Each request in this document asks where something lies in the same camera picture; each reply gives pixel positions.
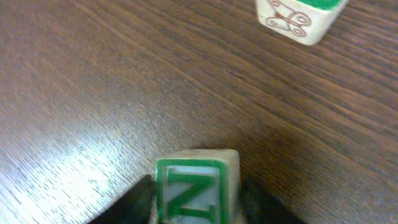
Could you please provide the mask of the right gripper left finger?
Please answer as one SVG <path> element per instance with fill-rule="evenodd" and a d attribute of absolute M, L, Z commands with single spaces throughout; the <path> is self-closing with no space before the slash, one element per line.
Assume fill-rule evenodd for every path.
<path fill-rule="evenodd" d="M 148 224 L 155 182 L 147 174 L 89 224 Z"/>

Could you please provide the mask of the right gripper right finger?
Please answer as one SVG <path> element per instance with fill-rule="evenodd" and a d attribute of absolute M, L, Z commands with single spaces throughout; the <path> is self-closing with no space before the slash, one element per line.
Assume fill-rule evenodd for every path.
<path fill-rule="evenodd" d="M 251 176 L 243 181 L 240 203 L 250 224 L 305 224 Z"/>

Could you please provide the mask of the green N block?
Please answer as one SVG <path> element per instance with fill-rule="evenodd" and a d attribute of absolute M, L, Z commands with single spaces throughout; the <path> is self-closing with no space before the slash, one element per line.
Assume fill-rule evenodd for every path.
<path fill-rule="evenodd" d="M 234 223 L 240 189 L 239 152 L 190 149 L 155 164 L 157 216 L 161 224 Z"/>

